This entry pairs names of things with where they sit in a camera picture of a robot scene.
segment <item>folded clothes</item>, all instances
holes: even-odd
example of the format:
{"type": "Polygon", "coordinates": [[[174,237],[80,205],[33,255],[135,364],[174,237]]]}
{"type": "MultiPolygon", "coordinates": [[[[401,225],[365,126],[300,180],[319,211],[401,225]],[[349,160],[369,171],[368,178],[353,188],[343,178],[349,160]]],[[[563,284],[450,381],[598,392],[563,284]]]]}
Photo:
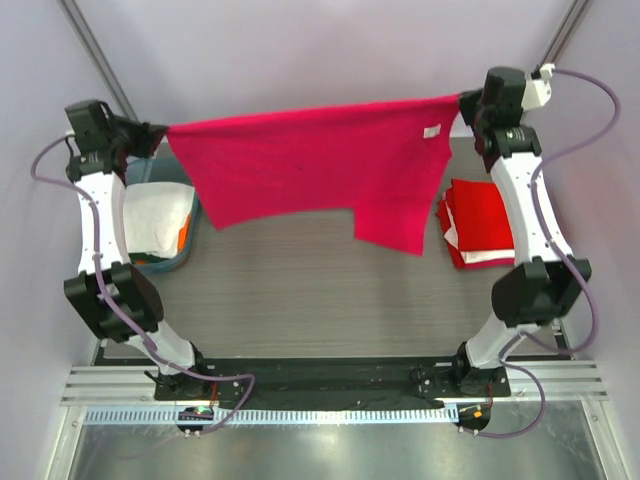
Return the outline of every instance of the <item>folded clothes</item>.
{"type": "Polygon", "coordinates": [[[175,257],[185,241],[194,195],[193,187],[181,183],[129,185],[123,208],[129,253],[175,257]]]}
{"type": "Polygon", "coordinates": [[[492,183],[453,180],[437,216],[457,268],[513,265],[513,239],[502,198],[492,183]]]}
{"type": "Polygon", "coordinates": [[[216,228],[352,208],[355,237],[421,255],[458,96],[209,120],[167,137],[216,228]]]}

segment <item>wall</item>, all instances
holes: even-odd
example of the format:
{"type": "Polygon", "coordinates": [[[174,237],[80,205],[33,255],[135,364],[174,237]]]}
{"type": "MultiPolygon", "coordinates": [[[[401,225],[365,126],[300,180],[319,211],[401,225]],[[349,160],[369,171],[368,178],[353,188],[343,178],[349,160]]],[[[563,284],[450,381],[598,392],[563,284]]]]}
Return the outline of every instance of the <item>wall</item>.
{"type": "Polygon", "coordinates": [[[571,0],[78,4],[138,116],[179,123],[477,88],[540,61],[571,0]]]}
{"type": "MultiPolygon", "coordinates": [[[[622,100],[619,126],[594,147],[547,172],[563,230],[578,256],[591,260],[591,281],[602,327],[589,354],[595,357],[616,407],[628,445],[640,442],[637,381],[640,364],[640,2],[596,1],[559,66],[591,73],[622,100]]],[[[557,77],[551,105],[533,117],[543,150],[554,152],[597,131],[611,116],[605,94],[577,80],[557,77]]],[[[570,314],[572,336],[583,339],[590,314],[584,298],[570,314]]],[[[634,453],[633,463],[640,460],[634,453]]]]}
{"type": "MultiPolygon", "coordinates": [[[[49,459],[69,368],[95,342],[62,293],[79,260],[78,201],[34,184],[29,167],[69,128],[66,105],[109,98],[56,2],[1,7],[0,478],[30,480],[49,459]]],[[[66,158],[63,145],[43,170],[63,176],[66,158]]]]}

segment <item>metal floor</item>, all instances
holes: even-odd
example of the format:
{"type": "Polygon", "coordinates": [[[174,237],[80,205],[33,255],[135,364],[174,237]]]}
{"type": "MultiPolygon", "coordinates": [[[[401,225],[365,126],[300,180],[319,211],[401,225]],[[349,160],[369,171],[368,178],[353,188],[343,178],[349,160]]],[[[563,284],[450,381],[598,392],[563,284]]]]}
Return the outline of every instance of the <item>metal floor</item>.
{"type": "MultiPolygon", "coordinates": [[[[537,402],[496,404],[491,431],[531,422],[537,402]]],[[[71,480],[600,480],[605,474],[580,402],[549,404],[543,423],[512,440],[451,424],[230,427],[177,438],[173,426],[83,427],[71,480]],[[134,460],[119,460],[132,455],[134,460]]]]}
{"type": "MultiPolygon", "coordinates": [[[[452,139],[451,178],[489,181],[470,139],[452,139]]],[[[506,269],[458,271],[435,214],[416,257],[353,238],[352,213],[251,221],[216,232],[202,215],[191,257],[151,278],[165,316],[207,357],[451,355],[490,312],[506,269]]],[[[550,331],[540,333],[553,343],[550,331]]],[[[516,353],[543,353],[523,344],[516,353]]],[[[105,357],[136,357],[108,345],[105,357]]]]}

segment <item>purple cable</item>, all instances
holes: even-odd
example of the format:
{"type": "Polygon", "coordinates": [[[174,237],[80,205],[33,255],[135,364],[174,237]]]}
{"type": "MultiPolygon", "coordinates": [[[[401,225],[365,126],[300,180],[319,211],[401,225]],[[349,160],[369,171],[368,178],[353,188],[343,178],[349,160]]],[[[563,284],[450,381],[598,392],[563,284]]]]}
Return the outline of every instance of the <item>purple cable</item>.
{"type": "Polygon", "coordinates": [[[540,199],[538,197],[538,185],[536,180],[538,179],[538,176],[542,172],[543,168],[547,167],[548,165],[550,165],[551,163],[553,163],[554,161],[556,161],[561,157],[564,157],[571,153],[577,152],[578,150],[581,150],[585,147],[593,145],[595,142],[597,142],[602,137],[604,137],[607,133],[609,133],[613,129],[613,127],[616,125],[616,123],[618,123],[618,120],[620,119],[621,105],[620,105],[620,99],[618,98],[616,93],[611,89],[611,87],[609,87],[605,83],[601,82],[600,80],[590,75],[580,73],[580,72],[575,72],[573,70],[565,70],[560,68],[556,68],[553,72],[554,74],[559,73],[560,75],[579,78],[593,85],[596,85],[597,87],[600,87],[600,89],[602,89],[607,95],[609,95],[609,97],[613,102],[613,107],[614,107],[614,112],[613,112],[613,116],[611,117],[611,120],[609,120],[609,123],[607,123],[607,125],[602,130],[600,130],[595,135],[592,135],[591,137],[587,138],[586,140],[583,140],[580,143],[572,145],[571,147],[565,148],[564,150],[561,150],[558,153],[545,158],[540,162],[540,164],[536,167],[536,169],[533,171],[533,174],[531,175],[531,199],[533,200],[533,208],[536,212],[538,223],[540,223],[540,227],[542,228],[542,233],[544,234],[544,238],[549,244],[549,247],[551,247],[553,252],[560,258],[560,260],[562,260],[562,263],[565,264],[567,269],[574,276],[574,278],[578,282],[578,285],[580,285],[580,288],[584,292],[587,302],[589,303],[589,308],[591,309],[591,331],[589,332],[589,335],[587,335],[587,338],[584,340],[584,342],[582,342],[577,347],[573,347],[573,348],[558,348],[555,346],[550,346],[530,333],[525,333],[525,335],[527,336],[527,338],[532,340],[534,343],[540,345],[541,347],[545,348],[546,350],[550,350],[552,352],[563,354],[563,355],[572,355],[576,352],[579,352],[581,350],[584,350],[585,348],[590,347],[593,344],[596,337],[598,336],[598,331],[600,329],[600,310],[598,308],[598,303],[596,302],[595,296],[593,294],[593,290],[591,290],[591,287],[587,284],[587,282],[582,277],[582,275],[580,275],[580,272],[574,266],[573,262],[569,260],[569,258],[558,247],[555,240],[553,239],[551,231],[549,230],[549,226],[545,221],[544,214],[542,213],[542,207],[540,206],[540,199]]]}
{"type": "MultiPolygon", "coordinates": [[[[578,282],[578,285],[580,285],[580,288],[582,289],[582,291],[584,292],[584,295],[587,299],[587,302],[589,303],[589,308],[591,309],[591,331],[589,332],[589,335],[587,335],[587,338],[584,340],[584,342],[582,342],[580,345],[578,345],[577,347],[574,348],[558,348],[558,347],[553,347],[550,345],[545,344],[542,340],[539,340],[537,337],[533,336],[530,333],[526,333],[524,332],[523,335],[525,335],[527,338],[529,338],[530,340],[532,340],[534,343],[540,345],[541,347],[550,350],[552,352],[556,352],[559,354],[563,354],[563,355],[572,355],[576,352],[579,352],[581,350],[584,350],[585,348],[588,348],[589,346],[591,346],[594,342],[594,340],[596,339],[596,337],[598,336],[598,331],[600,328],[600,311],[598,309],[598,304],[596,302],[595,299],[595,295],[593,294],[593,291],[591,290],[591,287],[587,284],[587,282],[585,281],[585,279],[582,277],[582,275],[580,275],[580,272],[578,271],[578,269],[573,265],[573,263],[571,262],[571,260],[569,260],[569,257],[567,257],[564,252],[557,246],[555,240],[553,239],[553,235],[551,234],[551,231],[549,230],[549,226],[547,225],[547,222],[544,218],[544,214],[542,213],[542,207],[540,205],[540,198],[538,196],[538,185],[536,183],[536,180],[538,179],[538,177],[540,176],[540,173],[542,172],[542,169],[547,167],[548,165],[550,165],[552,162],[556,161],[558,158],[560,157],[564,157],[566,155],[569,155],[571,153],[577,152],[578,150],[581,150],[585,147],[588,147],[590,145],[593,145],[595,142],[597,142],[598,140],[600,140],[602,137],[604,137],[607,133],[609,133],[613,127],[616,125],[616,123],[618,123],[618,120],[620,119],[620,111],[621,111],[621,105],[620,105],[620,99],[618,98],[618,96],[616,95],[616,93],[611,89],[611,87],[609,87],[607,84],[601,82],[600,80],[584,74],[584,73],[580,73],[580,72],[576,72],[573,70],[565,70],[565,69],[561,69],[561,68],[556,68],[554,69],[554,74],[560,74],[560,75],[566,75],[569,77],[574,77],[574,78],[579,78],[582,80],[585,80],[593,85],[596,85],[597,87],[600,87],[600,89],[602,89],[607,95],[609,95],[609,97],[611,98],[612,102],[613,102],[613,107],[614,107],[614,112],[613,112],[613,116],[611,117],[611,120],[609,120],[609,123],[607,123],[607,125],[600,130],[598,133],[592,135],[591,137],[587,138],[586,140],[583,140],[582,142],[576,143],[575,145],[572,145],[570,147],[565,148],[564,150],[559,151],[558,153],[554,154],[554,155],[550,155],[549,157],[545,158],[544,160],[542,160],[540,162],[540,164],[536,167],[536,169],[533,171],[533,174],[531,175],[531,199],[533,200],[533,208],[536,212],[536,217],[538,219],[538,223],[540,224],[540,228],[542,229],[542,233],[544,234],[544,238],[547,241],[547,243],[549,244],[549,247],[553,250],[553,252],[558,255],[558,258],[560,258],[560,260],[562,260],[562,263],[565,264],[565,266],[567,267],[567,269],[571,272],[571,274],[574,276],[574,278],[576,279],[576,281],[578,282]]],[[[520,367],[518,365],[513,365],[510,363],[507,363],[504,361],[507,352],[509,351],[509,349],[511,347],[513,347],[513,345],[520,340],[520,337],[514,337],[513,339],[511,339],[510,342],[508,342],[504,348],[500,351],[500,354],[498,355],[498,357],[500,358],[500,363],[502,363],[502,365],[504,365],[507,368],[511,368],[514,370],[518,370],[526,375],[528,375],[531,380],[533,380],[533,383],[536,384],[536,387],[538,388],[538,391],[540,392],[540,412],[538,413],[538,415],[536,416],[536,418],[533,420],[533,422],[531,422],[531,424],[529,424],[527,427],[518,430],[516,432],[510,432],[510,433],[489,433],[489,432],[476,432],[474,430],[471,430],[469,428],[463,428],[462,430],[473,434],[473,435],[477,435],[479,437],[485,437],[485,438],[498,438],[498,439],[507,439],[507,438],[514,438],[514,437],[518,437],[520,435],[523,435],[529,431],[531,431],[533,428],[535,428],[536,426],[538,426],[538,424],[542,421],[542,418],[544,417],[546,410],[547,410],[547,400],[546,397],[544,395],[544,389],[542,388],[542,384],[540,383],[540,380],[538,380],[536,378],[536,376],[531,373],[529,370],[527,370],[524,367],[520,367]]]]}
{"type": "Polygon", "coordinates": [[[204,428],[201,431],[202,434],[215,432],[220,427],[222,427],[225,423],[231,420],[231,418],[238,412],[238,410],[240,410],[242,406],[247,402],[251,394],[251,391],[253,390],[256,377],[252,373],[243,373],[241,375],[234,375],[234,376],[228,376],[228,377],[222,377],[222,376],[213,377],[209,375],[201,375],[199,373],[192,372],[184,367],[181,367],[180,365],[176,365],[173,362],[165,360],[164,358],[158,356],[157,354],[158,347],[153,341],[153,339],[149,335],[147,335],[147,333],[118,306],[118,304],[115,302],[115,300],[107,290],[104,277],[102,275],[102,266],[100,264],[100,258],[102,257],[102,254],[100,253],[100,214],[98,212],[98,207],[96,206],[96,203],[94,202],[93,198],[85,190],[78,187],[77,185],[74,185],[73,183],[69,183],[63,180],[58,180],[55,178],[44,177],[37,173],[38,164],[44,158],[44,156],[47,153],[49,153],[54,147],[66,141],[70,137],[71,136],[64,136],[64,137],[58,138],[57,140],[47,145],[36,156],[36,158],[33,160],[33,163],[31,164],[31,178],[39,182],[44,182],[44,183],[48,183],[51,185],[56,185],[59,187],[64,187],[69,190],[72,190],[77,194],[81,195],[82,198],[84,198],[89,203],[89,207],[91,208],[91,215],[93,217],[93,251],[94,251],[93,262],[94,262],[95,271],[96,271],[96,281],[98,283],[98,288],[100,290],[100,293],[102,293],[102,296],[104,297],[105,303],[109,306],[109,308],[111,308],[111,310],[113,310],[113,312],[124,323],[127,324],[129,328],[131,328],[131,330],[133,330],[137,335],[139,335],[142,338],[145,348],[149,351],[149,355],[158,363],[162,365],[166,365],[170,368],[173,368],[181,373],[184,373],[185,375],[189,375],[191,377],[197,378],[199,380],[204,380],[207,382],[236,382],[240,380],[249,380],[249,386],[247,387],[244,395],[240,398],[236,406],[218,423],[216,423],[215,425],[211,425],[210,427],[204,428]]]}

